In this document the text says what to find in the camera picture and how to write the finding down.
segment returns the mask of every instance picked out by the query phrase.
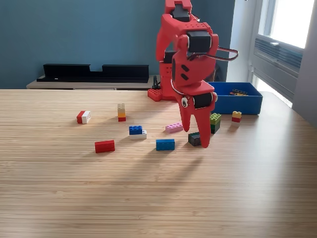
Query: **googly eye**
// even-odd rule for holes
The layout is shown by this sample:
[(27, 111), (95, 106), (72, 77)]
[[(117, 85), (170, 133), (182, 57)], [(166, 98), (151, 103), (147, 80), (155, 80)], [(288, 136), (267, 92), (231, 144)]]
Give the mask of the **googly eye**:
[(186, 108), (186, 107), (188, 107), (189, 106), (189, 104), (188, 104), (188, 99), (187, 98), (182, 98), (182, 105), (183, 105), (183, 107), (184, 108)]

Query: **window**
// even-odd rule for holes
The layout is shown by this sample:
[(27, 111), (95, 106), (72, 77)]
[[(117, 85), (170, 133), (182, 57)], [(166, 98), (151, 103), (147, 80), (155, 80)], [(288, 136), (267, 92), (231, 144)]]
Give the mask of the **window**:
[(305, 48), (314, 0), (264, 0), (259, 34)]
[(290, 102), (317, 0), (258, 0), (249, 81), (254, 75)]

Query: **pink lego brick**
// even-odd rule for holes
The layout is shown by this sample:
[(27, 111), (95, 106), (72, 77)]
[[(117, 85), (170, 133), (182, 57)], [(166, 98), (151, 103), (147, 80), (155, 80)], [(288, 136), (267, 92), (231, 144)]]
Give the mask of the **pink lego brick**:
[(174, 132), (182, 131), (183, 129), (184, 129), (183, 124), (180, 122), (174, 123), (172, 125), (167, 125), (165, 127), (165, 131), (167, 133), (174, 133)]

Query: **yellow lego brick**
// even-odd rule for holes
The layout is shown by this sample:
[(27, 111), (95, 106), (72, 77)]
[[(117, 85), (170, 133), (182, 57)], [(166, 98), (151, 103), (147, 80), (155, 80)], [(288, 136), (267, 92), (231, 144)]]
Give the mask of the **yellow lego brick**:
[(221, 120), (221, 115), (214, 113), (210, 116), (210, 125), (216, 125)]
[(238, 119), (240, 119), (240, 118), (242, 117), (242, 113), (241, 113), (241, 112), (236, 112), (236, 111), (234, 111), (234, 112), (232, 113), (232, 117), (233, 117), (233, 118), (238, 118)]
[(126, 116), (125, 116), (125, 113), (118, 113), (118, 117), (119, 118), (125, 118)]
[(118, 104), (118, 113), (125, 113), (125, 104)]

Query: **green lego brick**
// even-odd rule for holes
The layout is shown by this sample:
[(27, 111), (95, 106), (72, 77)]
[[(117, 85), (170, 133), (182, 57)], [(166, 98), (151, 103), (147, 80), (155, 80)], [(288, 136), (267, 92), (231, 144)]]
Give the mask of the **green lego brick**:
[(214, 113), (210, 116), (210, 125), (216, 125), (221, 120), (221, 115)]
[(210, 125), (211, 133), (215, 134), (220, 128), (220, 121), (216, 125)]
[(215, 129), (215, 128), (220, 128), (220, 123), (221, 123), (221, 121), (219, 121), (216, 125), (213, 125), (213, 124), (210, 124), (210, 129)]

